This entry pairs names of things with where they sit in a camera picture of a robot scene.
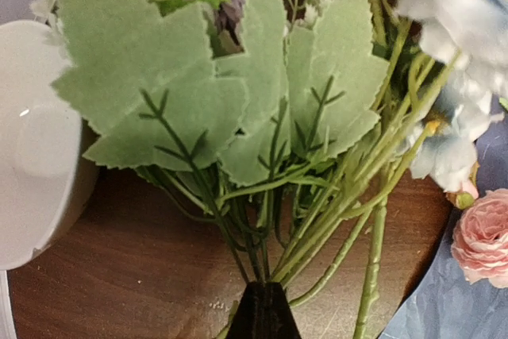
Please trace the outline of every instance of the white object edge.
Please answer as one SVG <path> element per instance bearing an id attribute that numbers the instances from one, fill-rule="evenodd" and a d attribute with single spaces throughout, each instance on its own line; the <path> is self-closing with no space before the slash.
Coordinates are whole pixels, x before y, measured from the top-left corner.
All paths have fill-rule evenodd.
<path id="1" fill-rule="evenodd" d="M 0 271 L 0 339 L 17 339 L 6 271 Z"/>

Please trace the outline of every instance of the flower bouquet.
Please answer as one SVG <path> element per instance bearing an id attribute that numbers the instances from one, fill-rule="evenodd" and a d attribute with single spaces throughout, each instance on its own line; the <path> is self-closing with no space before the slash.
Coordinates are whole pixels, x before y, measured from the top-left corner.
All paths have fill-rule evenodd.
<path id="1" fill-rule="evenodd" d="M 69 58 L 54 88 L 98 134 L 86 158 L 132 168 L 189 218 L 217 226 L 246 283 L 279 283 L 296 307 L 372 220 L 362 338 L 391 191 L 409 168 L 471 205 L 473 142 L 502 118 L 490 102 L 506 85 L 480 86 L 464 71 L 476 63 L 482 73 L 490 57 L 459 50 L 456 20 L 433 14 L 434 1 L 40 0 L 33 10 Z M 353 219 L 323 276 L 291 295 Z"/>

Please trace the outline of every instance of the blue wrapping paper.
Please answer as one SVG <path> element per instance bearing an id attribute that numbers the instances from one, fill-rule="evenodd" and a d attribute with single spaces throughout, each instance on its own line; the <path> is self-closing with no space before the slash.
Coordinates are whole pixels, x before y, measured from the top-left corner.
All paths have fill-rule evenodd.
<path id="1" fill-rule="evenodd" d="M 500 110 L 495 102 L 493 112 Z M 480 196 L 508 188 L 508 118 L 493 124 L 476 147 Z M 486 279 L 471 285 L 452 257 L 452 231 L 459 218 L 454 210 L 432 265 L 379 339 L 508 338 L 508 289 Z"/>

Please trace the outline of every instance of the artificial leaf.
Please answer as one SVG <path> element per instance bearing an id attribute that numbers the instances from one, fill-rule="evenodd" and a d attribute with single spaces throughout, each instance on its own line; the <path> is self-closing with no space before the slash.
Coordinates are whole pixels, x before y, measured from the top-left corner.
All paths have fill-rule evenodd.
<path id="1" fill-rule="evenodd" d="M 221 153 L 223 169 L 238 185 L 268 179 L 270 166 L 276 165 L 271 160 L 290 152 L 285 25 L 281 0 L 246 0 L 240 35 L 244 51 L 217 61 L 220 73 L 246 78 L 250 96 L 243 134 Z M 278 130 L 274 121 L 279 121 Z"/>
<path id="2" fill-rule="evenodd" d="M 199 4 L 167 17 L 146 0 L 60 0 L 60 9 L 75 66 L 54 87 L 101 135 L 87 158 L 174 171 L 189 171 L 190 155 L 199 168 L 217 160 L 246 90 L 237 77 L 217 77 Z"/>
<path id="3" fill-rule="evenodd" d="M 368 0 L 332 0 L 313 29 L 294 27 L 287 74 L 293 151 L 336 157 L 378 121 L 369 110 L 387 73 L 372 55 Z"/>

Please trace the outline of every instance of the wood grain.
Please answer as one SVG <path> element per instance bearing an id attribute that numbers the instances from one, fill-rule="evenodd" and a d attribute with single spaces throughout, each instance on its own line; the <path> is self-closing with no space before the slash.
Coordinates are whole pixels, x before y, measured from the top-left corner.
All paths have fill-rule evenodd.
<path id="1" fill-rule="evenodd" d="M 405 177 L 391 195 L 372 336 L 424 274 L 449 211 L 430 181 Z M 292 295 L 322 274 L 347 228 Z M 323 293 L 294 311 L 303 338 L 351 337 L 367 256 L 365 234 Z M 210 339 L 244 290 L 218 231 L 181 216 L 128 171 L 107 172 L 72 231 L 10 282 L 20 339 Z"/>

